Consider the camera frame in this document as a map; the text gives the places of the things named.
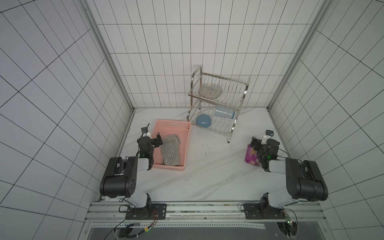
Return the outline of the grey striped dishcloth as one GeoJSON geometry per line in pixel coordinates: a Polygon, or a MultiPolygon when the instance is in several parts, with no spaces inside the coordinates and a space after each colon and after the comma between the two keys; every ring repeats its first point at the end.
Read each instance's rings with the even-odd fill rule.
{"type": "Polygon", "coordinates": [[[164,165],[180,165],[180,145],[181,140],[178,135],[168,135],[163,139],[163,144],[160,148],[164,165]]]}

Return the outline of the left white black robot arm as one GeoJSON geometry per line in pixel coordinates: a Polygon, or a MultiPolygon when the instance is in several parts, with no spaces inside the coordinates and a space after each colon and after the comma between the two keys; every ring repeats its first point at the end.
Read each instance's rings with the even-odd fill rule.
{"type": "Polygon", "coordinates": [[[112,157],[100,184],[100,194],[111,199],[121,197],[124,203],[119,209],[127,220],[164,220],[167,205],[152,203],[149,194],[136,190],[138,172],[149,171],[154,165],[154,149],[163,144],[160,134],[155,138],[142,135],[135,156],[112,157]]]}

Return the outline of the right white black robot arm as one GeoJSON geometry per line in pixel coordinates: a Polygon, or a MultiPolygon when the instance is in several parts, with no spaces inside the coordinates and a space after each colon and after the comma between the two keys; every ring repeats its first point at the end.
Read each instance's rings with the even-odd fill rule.
{"type": "Polygon", "coordinates": [[[317,163],[293,158],[279,160],[279,145],[278,141],[269,138],[252,138],[249,144],[265,172],[284,175],[286,180],[282,189],[263,194],[258,203],[241,206],[247,220],[286,219],[291,223],[286,206],[328,198],[329,191],[317,163]]]}

